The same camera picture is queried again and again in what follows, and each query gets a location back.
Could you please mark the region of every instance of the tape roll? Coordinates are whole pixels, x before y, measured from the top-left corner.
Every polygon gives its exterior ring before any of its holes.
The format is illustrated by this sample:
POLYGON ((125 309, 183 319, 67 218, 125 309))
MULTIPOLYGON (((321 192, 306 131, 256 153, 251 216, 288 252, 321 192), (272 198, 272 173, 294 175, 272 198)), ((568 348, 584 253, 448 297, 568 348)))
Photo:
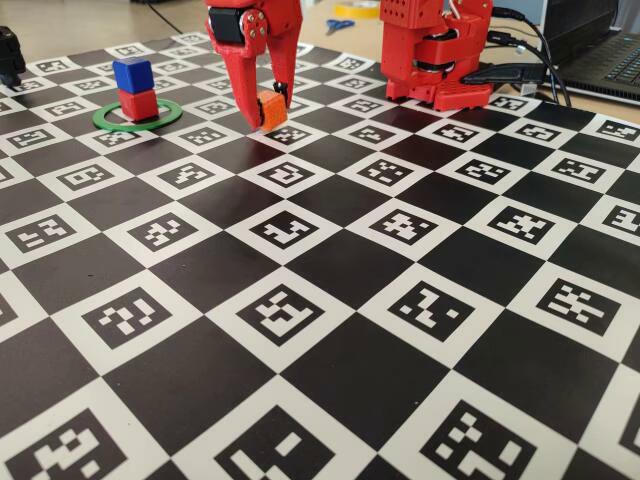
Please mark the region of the tape roll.
POLYGON ((374 0, 341 2, 336 5, 335 14, 346 18, 378 18, 380 16, 380 2, 374 0))

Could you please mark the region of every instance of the black object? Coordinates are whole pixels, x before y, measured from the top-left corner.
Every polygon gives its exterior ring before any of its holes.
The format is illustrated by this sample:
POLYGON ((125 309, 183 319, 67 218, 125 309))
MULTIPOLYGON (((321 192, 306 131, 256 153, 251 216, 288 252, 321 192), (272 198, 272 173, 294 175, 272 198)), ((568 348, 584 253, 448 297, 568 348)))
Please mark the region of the black object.
POLYGON ((209 8, 209 21, 216 40, 222 43, 244 44, 240 30, 243 8, 209 8))
POLYGON ((0 26, 0 82, 9 88, 17 87, 22 83, 18 74, 25 71, 18 37, 9 27, 0 26))

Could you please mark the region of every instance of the black cable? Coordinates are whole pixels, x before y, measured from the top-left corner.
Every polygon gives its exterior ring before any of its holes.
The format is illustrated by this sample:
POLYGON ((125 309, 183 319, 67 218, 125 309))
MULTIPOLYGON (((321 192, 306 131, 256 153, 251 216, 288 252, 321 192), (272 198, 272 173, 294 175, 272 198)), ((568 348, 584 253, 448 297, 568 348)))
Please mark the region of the black cable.
POLYGON ((154 12, 156 12, 156 15, 158 15, 161 19, 163 19, 165 21, 165 23, 167 25, 169 25, 171 28, 173 28, 176 32, 178 32, 180 35, 182 35, 182 32, 180 31, 180 29, 178 27, 176 27, 173 23, 171 23, 169 20, 167 20, 164 15, 162 15, 159 11, 157 11, 153 5, 151 5, 150 3, 147 3, 147 5, 149 6, 149 8, 151 10, 153 10, 154 12))

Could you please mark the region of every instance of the stacked cubes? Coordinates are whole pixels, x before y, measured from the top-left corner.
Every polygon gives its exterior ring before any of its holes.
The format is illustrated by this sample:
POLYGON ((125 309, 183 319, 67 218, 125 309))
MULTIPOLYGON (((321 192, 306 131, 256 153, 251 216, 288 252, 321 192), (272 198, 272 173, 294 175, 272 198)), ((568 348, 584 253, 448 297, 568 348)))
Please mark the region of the stacked cubes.
POLYGON ((113 72, 116 75, 122 112, 127 117, 137 122, 158 115, 158 101, 153 90, 153 73, 149 60, 114 60, 113 72))

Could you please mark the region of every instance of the red cube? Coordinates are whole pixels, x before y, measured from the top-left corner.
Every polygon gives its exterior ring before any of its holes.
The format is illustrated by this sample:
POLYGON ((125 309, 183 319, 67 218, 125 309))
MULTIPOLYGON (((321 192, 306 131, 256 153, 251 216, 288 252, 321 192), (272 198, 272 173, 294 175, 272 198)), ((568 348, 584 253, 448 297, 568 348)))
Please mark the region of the red cube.
POLYGON ((140 93, 129 93, 124 90, 118 90, 118 97, 120 97, 122 113, 134 122, 146 120, 147 118, 158 115, 158 100, 156 98, 156 92, 153 89, 140 93))

